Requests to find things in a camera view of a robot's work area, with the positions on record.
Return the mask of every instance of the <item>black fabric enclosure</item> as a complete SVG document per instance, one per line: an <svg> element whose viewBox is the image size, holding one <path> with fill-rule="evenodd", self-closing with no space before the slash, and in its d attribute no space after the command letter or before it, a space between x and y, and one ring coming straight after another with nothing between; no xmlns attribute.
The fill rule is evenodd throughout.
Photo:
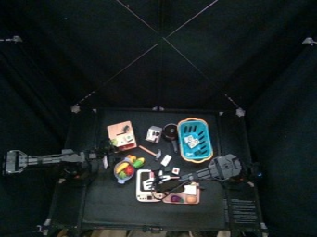
<svg viewBox="0 0 317 237"><path fill-rule="evenodd" d="M59 153L74 106L241 108L269 232L316 236L316 13L313 0L2 1L2 156ZM37 235L57 178L2 177L2 236Z"/></svg>

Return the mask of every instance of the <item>blue plastic container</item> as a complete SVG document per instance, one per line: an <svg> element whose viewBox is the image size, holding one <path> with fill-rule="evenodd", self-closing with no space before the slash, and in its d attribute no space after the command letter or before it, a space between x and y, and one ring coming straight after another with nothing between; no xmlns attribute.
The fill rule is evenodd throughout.
<svg viewBox="0 0 317 237"><path fill-rule="evenodd" d="M188 118L177 125L181 155L186 161L202 163L213 157L209 124L200 118Z"/></svg>

